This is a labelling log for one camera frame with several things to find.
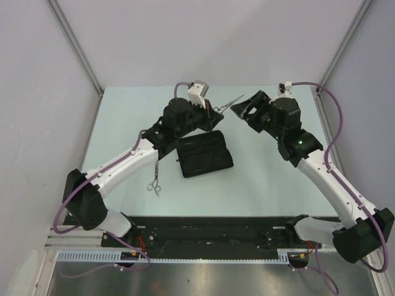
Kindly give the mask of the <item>silver scissors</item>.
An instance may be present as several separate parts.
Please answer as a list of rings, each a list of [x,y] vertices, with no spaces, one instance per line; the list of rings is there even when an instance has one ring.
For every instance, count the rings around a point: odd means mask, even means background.
[[[159,162],[156,161],[154,168],[154,179],[147,185],[148,191],[155,192],[156,196],[159,196],[161,187],[159,186]]]
[[[234,103],[238,102],[244,96],[245,96],[245,94],[242,94],[239,97],[237,97],[236,99],[233,99],[232,101],[226,103],[225,105],[223,105],[221,107],[214,107],[213,109],[218,113],[223,113],[224,111],[226,111],[226,109],[230,108]]]

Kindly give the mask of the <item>black zip tool case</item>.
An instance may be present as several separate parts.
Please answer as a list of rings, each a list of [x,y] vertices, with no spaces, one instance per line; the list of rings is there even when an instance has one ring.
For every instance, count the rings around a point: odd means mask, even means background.
[[[225,137],[219,130],[181,139],[177,155],[184,178],[234,167]]]

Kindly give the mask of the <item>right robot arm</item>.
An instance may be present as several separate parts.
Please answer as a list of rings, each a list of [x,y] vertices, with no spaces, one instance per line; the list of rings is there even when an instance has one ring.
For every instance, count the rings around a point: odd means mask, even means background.
[[[388,208],[378,209],[331,165],[322,144],[302,129],[301,110],[295,99],[285,95],[271,99],[258,91],[231,110],[256,132],[271,135],[283,159],[315,184],[340,219],[335,223],[297,216],[288,222],[285,231],[289,246],[300,247],[305,241],[330,245],[344,260],[356,263],[387,242],[393,213]]]

